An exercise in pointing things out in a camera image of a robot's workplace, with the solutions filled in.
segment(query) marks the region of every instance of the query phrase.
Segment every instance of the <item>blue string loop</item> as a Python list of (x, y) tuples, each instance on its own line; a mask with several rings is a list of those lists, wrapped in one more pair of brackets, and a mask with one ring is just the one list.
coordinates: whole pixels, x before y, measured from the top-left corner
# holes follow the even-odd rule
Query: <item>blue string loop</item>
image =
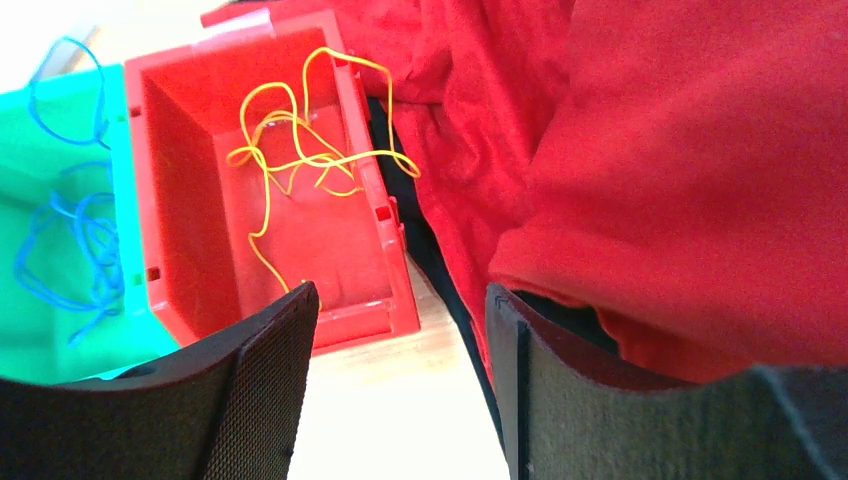
[[(44, 73), (45, 65), (62, 42), (72, 43), (88, 54), (100, 76), (100, 88), (94, 109), (94, 127), (91, 138), (84, 140), (59, 135), (44, 123), (38, 113), (36, 86)], [(51, 137), (79, 147), (97, 144), (108, 151), (109, 146), (103, 141), (103, 136), (109, 126), (108, 119), (104, 115), (106, 108), (105, 85), (106, 77), (103, 66), (91, 50), (82, 42), (70, 37), (62, 37), (53, 44), (46, 58), (30, 79), (28, 85), (30, 96), (27, 109), (33, 121)], [(66, 177), (80, 170), (91, 168), (106, 168), (109, 172), (109, 182), (112, 183), (111, 160), (108, 162), (79, 163), (59, 172), (59, 176)], [(117, 226), (114, 221), (108, 218), (91, 217), (88, 213), (90, 209), (97, 205), (113, 205), (114, 201), (115, 196), (112, 193), (95, 192), (83, 197), (78, 203), (73, 203), (62, 197), (58, 192), (51, 191), (49, 201), (33, 212), (30, 220), (30, 234), (24, 240), (15, 257), (14, 278), (32, 295), (58, 309), (75, 313), (95, 314), (88, 323), (71, 335), (68, 339), (69, 346), (78, 345), (82, 338), (103, 319), (121, 313), (121, 310), (115, 306), (121, 300), (125, 289), (118, 250)], [(80, 253), (94, 270), (94, 279), (89, 291), (88, 301), (74, 300), (52, 291), (27, 267), (27, 259), (35, 248), (39, 235), (57, 222), (63, 224), (70, 231)]]

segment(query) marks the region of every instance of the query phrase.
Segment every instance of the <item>red fabric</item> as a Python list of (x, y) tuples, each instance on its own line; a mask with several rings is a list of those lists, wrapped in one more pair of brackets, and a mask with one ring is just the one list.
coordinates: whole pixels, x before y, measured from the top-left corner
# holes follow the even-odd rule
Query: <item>red fabric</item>
[[(485, 343), (486, 284), (601, 313), (693, 381), (848, 363), (844, 0), (297, 0), (396, 76), (422, 210)], [(385, 95), (375, 75), (371, 95)]]

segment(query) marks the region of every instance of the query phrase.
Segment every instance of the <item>green plastic bin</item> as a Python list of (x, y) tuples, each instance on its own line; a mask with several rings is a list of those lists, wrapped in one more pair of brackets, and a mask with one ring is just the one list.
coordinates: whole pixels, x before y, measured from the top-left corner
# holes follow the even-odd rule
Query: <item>green plastic bin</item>
[[(0, 95), (0, 376), (5, 378), (37, 384), (111, 378), (178, 348), (148, 302), (123, 68), (108, 66), (104, 72), (111, 122), (104, 141), (112, 148), (115, 205), (92, 214), (116, 221), (126, 294), (122, 314), (105, 318), (75, 346), (68, 346), (68, 339), (94, 314), (44, 303), (17, 283), (13, 264), (29, 235), (32, 212), (49, 200), (51, 189), (73, 201), (112, 190), (105, 169), (81, 169), (65, 177), (59, 172), (81, 162), (107, 161), (110, 153), (97, 145), (68, 145), (43, 132), (27, 112), (26, 89)], [(43, 121), (60, 135), (90, 137), (99, 87), (96, 71), (40, 83)], [(28, 266), (63, 296), (89, 298), (93, 269), (66, 226), (42, 232)]]

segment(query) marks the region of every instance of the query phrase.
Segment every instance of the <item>blue cord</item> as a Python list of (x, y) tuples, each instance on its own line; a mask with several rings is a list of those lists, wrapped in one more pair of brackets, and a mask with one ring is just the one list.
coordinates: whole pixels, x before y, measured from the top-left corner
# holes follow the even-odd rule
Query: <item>blue cord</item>
[[(76, 140), (59, 135), (44, 123), (36, 106), (36, 86), (41, 79), (47, 61), (62, 42), (72, 43), (85, 51), (91, 57), (100, 76), (100, 88), (94, 110), (94, 128), (92, 136), (89, 139)], [(62, 37), (53, 44), (47, 57), (30, 79), (28, 85), (30, 96), (27, 109), (33, 121), (45, 133), (61, 142), (80, 147), (97, 144), (106, 150), (110, 150), (109, 146), (103, 142), (103, 135), (109, 126), (109, 122), (104, 115), (106, 107), (105, 85), (106, 77), (103, 66), (91, 50), (73, 38)], [(106, 168), (109, 172), (109, 182), (110, 184), (112, 183), (111, 162), (79, 163), (59, 172), (59, 176), (69, 176), (80, 170), (90, 168)], [(33, 212), (30, 221), (30, 234), (24, 240), (15, 258), (13, 267), (14, 278), (36, 298), (69, 312), (95, 313), (95, 316), (88, 323), (74, 332), (68, 339), (68, 345), (71, 347), (78, 345), (82, 338), (103, 319), (114, 317), (121, 313), (120, 309), (114, 306), (123, 296), (125, 289), (123, 272), (121, 270), (121, 259), (118, 251), (117, 226), (109, 219), (92, 218), (87, 214), (89, 208), (92, 206), (98, 204), (110, 205), (114, 204), (114, 201), (115, 196), (113, 194), (97, 192), (85, 196), (79, 203), (75, 204), (63, 198), (58, 192), (51, 191), (49, 202), (38, 207)], [(89, 293), (89, 302), (72, 300), (50, 290), (27, 268), (27, 259), (35, 248), (39, 235), (56, 222), (64, 224), (70, 230), (83, 257), (94, 269), (94, 281)]]

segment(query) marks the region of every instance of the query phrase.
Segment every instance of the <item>red cloth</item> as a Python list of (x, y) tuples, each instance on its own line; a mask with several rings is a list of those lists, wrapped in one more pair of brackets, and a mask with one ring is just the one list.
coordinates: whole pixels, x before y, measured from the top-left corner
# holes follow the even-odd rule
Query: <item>red cloth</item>
[[(297, 0), (394, 72), (484, 361), (490, 281), (693, 381), (848, 363), (844, 0)], [(376, 75), (370, 95), (385, 95)]]

